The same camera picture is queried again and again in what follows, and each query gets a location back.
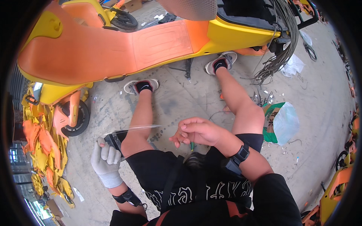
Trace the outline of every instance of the metal stand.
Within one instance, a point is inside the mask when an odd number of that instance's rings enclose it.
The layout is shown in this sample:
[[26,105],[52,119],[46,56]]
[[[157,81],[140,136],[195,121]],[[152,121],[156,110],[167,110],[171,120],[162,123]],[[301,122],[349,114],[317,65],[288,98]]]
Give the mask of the metal stand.
[[194,60],[194,58],[186,59],[186,69],[171,68],[171,67],[168,67],[168,68],[186,72],[185,77],[187,80],[190,80],[191,79],[191,64],[192,64],[193,60]]

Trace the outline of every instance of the sack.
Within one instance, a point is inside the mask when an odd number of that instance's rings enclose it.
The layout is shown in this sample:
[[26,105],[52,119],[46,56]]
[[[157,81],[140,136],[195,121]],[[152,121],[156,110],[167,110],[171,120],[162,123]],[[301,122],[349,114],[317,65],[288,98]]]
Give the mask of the sack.
[[286,144],[298,131],[299,119],[293,105],[288,102],[263,106],[265,121],[264,140],[280,146]]

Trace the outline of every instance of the sneaker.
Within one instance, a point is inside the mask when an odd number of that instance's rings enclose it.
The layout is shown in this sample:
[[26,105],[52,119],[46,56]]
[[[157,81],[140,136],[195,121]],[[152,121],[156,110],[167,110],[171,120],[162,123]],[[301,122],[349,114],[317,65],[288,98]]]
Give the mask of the sneaker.
[[233,51],[223,52],[218,58],[205,65],[205,71],[208,74],[215,75],[216,69],[226,67],[228,70],[232,68],[232,64],[236,61],[237,54]]
[[139,93],[144,89],[149,89],[154,92],[159,86],[158,80],[154,78],[145,79],[145,80],[131,80],[125,84],[123,89],[126,93],[139,95]]

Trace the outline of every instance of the black device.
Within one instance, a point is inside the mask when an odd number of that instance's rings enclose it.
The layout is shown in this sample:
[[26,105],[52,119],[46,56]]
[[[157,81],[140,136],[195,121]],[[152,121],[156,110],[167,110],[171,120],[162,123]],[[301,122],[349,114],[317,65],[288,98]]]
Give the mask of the black device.
[[221,161],[221,168],[231,174],[236,174],[236,176],[242,178],[239,165],[241,162],[245,161],[248,156],[249,146],[244,143],[244,145],[241,146],[240,150],[235,155]]
[[141,200],[133,193],[130,188],[128,188],[128,190],[120,196],[112,196],[118,203],[129,202],[133,206],[138,206],[142,204]]
[[104,138],[109,146],[120,151],[121,159],[124,157],[121,152],[121,143],[126,138],[127,132],[128,130],[115,130],[112,133],[107,134]]

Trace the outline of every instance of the black shorts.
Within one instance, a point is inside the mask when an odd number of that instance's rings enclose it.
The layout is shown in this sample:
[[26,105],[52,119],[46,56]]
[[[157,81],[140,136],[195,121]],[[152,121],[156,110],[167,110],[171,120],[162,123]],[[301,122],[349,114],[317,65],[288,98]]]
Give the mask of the black shorts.
[[[264,137],[262,134],[238,134],[236,135],[244,143],[260,152]],[[176,163],[177,157],[172,152],[159,150],[147,150],[136,153],[126,160],[137,176],[137,179],[145,190],[146,196],[160,211],[162,195],[165,183],[170,171]],[[233,202],[251,205],[249,198],[252,186],[249,180],[241,179],[221,169],[221,161],[225,156],[211,147],[205,156],[203,171],[205,175],[204,200],[226,199]],[[168,209],[176,205],[194,202],[198,187],[199,175],[195,170],[183,165],[178,172],[177,179],[171,190],[168,200]]]

